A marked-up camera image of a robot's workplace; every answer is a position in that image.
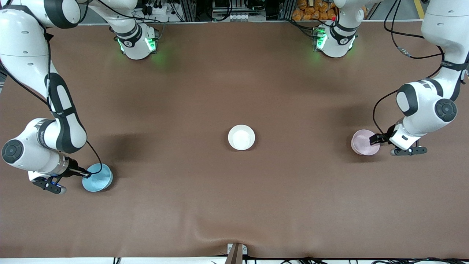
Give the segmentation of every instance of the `yellow stripe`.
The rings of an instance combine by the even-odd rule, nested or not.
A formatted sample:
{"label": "yellow stripe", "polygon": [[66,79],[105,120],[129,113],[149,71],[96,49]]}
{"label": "yellow stripe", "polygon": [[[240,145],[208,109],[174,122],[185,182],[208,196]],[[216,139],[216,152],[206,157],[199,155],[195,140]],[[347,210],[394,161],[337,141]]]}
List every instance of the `yellow stripe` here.
{"label": "yellow stripe", "polygon": [[415,8],[417,8],[418,17],[423,19],[425,16],[424,9],[422,8],[422,3],[420,0],[414,0]]}

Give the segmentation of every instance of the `round joint cover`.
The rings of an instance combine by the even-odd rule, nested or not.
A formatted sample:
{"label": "round joint cover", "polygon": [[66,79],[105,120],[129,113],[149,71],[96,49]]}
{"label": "round joint cover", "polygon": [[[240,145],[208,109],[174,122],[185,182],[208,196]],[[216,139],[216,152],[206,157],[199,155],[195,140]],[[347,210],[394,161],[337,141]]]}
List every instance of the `round joint cover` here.
{"label": "round joint cover", "polygon": [[453,101],[440,99],[435,104],[435,113],[441,120],[451,122],[456,117],[457,108]]}
{"label": "round joint cover", "polygon": [[6,163],[15,163],[23,155],[24,146],[19,140],[10,140],[1,149],[1,156]]}

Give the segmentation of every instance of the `table surface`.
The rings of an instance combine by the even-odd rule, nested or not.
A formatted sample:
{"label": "table surface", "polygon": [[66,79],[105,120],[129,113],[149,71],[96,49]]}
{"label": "table surface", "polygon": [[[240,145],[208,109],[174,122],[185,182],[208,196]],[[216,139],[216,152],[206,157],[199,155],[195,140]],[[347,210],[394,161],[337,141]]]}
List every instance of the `table surface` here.
{"label": "table surface", "polygon": [[[420,23],[397,23],[419,32]],[[353,49],[332,59],[287,23],[169,25],[158,54],[131,61],[106,26],[50,30],[89,141],[114,172],[88,193],[32,185],[0,163],[0,257],[210,256],[244,243],[256,257],[469,258],[469,94],[458,117],[425,136],[425,155],[373,157],[349,140],[373,127],[374,103],[432,73],[381,23],[364,23]],[[438,52],[396,37],[414,56]],[[9,79],[0,95],[0,142],[51,117]],[[402,117],[394,98],[377,120]],[[256,132],[249,151],[229,129]],[[70,155],[96,162],[88,147]]]}

